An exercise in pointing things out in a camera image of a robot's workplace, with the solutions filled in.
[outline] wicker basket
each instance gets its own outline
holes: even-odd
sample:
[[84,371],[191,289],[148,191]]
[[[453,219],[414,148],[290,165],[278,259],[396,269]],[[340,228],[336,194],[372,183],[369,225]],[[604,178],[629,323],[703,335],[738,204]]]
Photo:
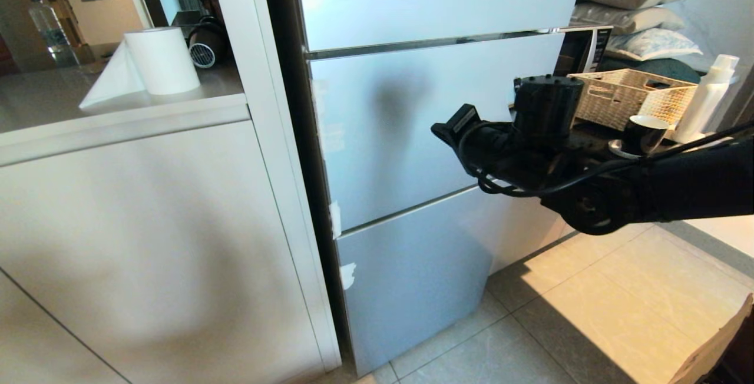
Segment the wicker basket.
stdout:
[[631,68],[568,76],[584,81],[576,117],[619,131],[632,115],[677,123],[697,89],[697,84]]

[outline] paper towel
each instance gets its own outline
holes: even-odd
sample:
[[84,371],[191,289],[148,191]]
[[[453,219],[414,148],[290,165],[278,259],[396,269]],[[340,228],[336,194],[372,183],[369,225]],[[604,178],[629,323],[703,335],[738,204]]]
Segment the paper towel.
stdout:
[[130,92],[178,94],[199,86],[180,28],[127,32],[124,38],[79,107]]

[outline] microwave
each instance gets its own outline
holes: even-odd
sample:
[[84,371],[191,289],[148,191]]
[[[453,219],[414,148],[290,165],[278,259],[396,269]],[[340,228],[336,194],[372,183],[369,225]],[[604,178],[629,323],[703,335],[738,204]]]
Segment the microwave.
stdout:
[[596,72],[603,60],[612,25],[574,24],[560,28],[563,46],[555,62],[555,76],[569,73]]

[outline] water bottle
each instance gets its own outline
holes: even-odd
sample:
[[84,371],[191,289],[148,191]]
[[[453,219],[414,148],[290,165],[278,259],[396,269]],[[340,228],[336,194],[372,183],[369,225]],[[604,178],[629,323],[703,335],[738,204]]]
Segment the water bottle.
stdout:
[[71,44],[60,26],[55,10],[44,4],[42,0],[30,1],[32,5],[29,7],[29,16],[32,17],[39,34],[45,40],[49,53],[56,54],[70,49]]

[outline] white spray bottle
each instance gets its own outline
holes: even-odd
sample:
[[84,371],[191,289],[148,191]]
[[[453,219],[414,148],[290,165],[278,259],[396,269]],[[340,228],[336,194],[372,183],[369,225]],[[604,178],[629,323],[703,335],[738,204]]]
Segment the white spray bottle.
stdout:
[[709,118],[713,115],[722,97],[730,86],[730,78],[733,76],[738,57],[720,54],[709,72],[701,78],[694,97],[683,113],[681,121],[676,126],[676,131],[670,137],[677,143],[690,143],[699,140],[705,135],[705,129]]

